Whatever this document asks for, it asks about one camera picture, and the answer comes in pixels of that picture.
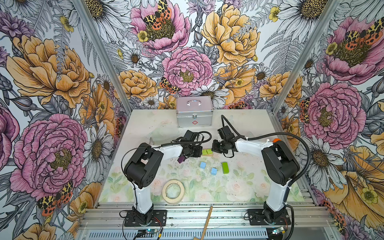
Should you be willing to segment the long green block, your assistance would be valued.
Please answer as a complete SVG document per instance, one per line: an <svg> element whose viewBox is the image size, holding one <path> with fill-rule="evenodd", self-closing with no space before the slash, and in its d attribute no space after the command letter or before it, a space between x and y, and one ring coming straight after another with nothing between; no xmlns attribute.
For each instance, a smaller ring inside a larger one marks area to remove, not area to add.
<svg viewBox="0 0 384 240"><path fill-rule="evenodd" d="M227 162L222 162L222 171L223 174L228 174L230 172L229 165Z"/></svg>

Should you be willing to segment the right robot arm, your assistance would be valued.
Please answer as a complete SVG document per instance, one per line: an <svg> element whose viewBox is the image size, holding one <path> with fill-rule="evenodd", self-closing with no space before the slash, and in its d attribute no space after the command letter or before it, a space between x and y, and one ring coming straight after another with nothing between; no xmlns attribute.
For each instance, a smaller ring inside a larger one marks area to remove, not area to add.
<svg viewBox="0 0 384 240"><path fill-rule="evenodd" d="M278 133L267 134L256 138L236 136L229 126L218 129L221 141L214 140L212 151L220 154L246 153L262 157L267 174L272 180L264 209L260 216L266 224L276 224L279 218L286 215L286 205L291 186L300 170L300 165L293 153L280 139L269 140Z"/></svg>

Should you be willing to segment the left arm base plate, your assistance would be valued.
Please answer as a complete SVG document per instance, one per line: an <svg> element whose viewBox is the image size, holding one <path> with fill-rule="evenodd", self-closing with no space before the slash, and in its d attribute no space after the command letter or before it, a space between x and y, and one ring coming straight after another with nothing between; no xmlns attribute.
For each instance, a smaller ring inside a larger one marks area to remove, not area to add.
<svg viewBox="0 0 384 240"><path fill-rule="evenodd" d="M128 211L124 220L125 227L164 227L167 222L167 210L153 210L147 214Z"/></svg>

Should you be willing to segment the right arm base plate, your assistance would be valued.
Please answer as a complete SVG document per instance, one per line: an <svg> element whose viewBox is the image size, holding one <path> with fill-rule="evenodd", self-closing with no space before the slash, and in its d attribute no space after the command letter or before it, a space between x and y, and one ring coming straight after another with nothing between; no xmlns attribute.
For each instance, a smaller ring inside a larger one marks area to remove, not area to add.
<svg viewBox="0 0 384 240"><path fill-rule="evenodd" d="M247 216L251 226L288 226L291 224L291 219L286 209L282 209L279 212L273 212L268 209L248 209Z"/></svg>

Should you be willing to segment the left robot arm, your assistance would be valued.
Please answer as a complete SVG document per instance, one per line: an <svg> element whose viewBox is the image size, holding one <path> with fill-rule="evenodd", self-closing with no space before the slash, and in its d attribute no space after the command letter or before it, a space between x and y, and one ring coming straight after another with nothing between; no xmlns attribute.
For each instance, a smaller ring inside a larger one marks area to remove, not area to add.
<svg viewBox="0 0 384 240"><path fill-rule="evenodd" d="M151 146L141 143L127 153L133 152L122 172L133 185L135 201L132 210L127 212L125 226L149 226L154 216L154 204L151 199L150 185L154 181L163 160L179 158L199 158L202 155L202 144L209 142L212 134L206 131L186 131L184 136L170 143Z"/></svg>

